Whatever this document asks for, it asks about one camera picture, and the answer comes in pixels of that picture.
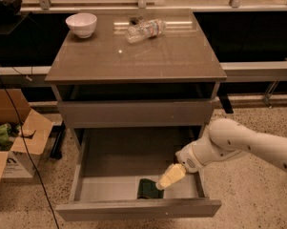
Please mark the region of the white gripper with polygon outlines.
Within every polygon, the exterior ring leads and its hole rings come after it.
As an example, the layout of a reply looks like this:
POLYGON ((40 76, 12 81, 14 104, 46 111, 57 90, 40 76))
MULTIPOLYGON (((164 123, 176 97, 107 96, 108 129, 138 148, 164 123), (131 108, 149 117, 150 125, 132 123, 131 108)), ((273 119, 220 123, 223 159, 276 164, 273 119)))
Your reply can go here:
POLYGON ((206 166, 207 158, 210 156, 210 149, 198 142, 192 142, 175 153, 177 161, 172 164, 160 177, 155 187, 158 190, 165 190, 169 186, 178 182, 188 173, 196 173, 206 166))

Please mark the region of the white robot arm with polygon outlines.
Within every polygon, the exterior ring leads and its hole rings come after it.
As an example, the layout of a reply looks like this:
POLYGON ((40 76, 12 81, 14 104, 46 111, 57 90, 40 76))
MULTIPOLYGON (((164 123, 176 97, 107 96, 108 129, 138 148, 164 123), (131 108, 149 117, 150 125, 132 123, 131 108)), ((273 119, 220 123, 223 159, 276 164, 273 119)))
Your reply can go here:
POLYGON ((287 137, 258 133, 232 119, 220 118, 209 125, 203 137, 175 153, 177 163, 168 167, 156 188, 165 190, 187 173, 196 173, 213 162, 232 160, 246 153, 287 173, 287 137))

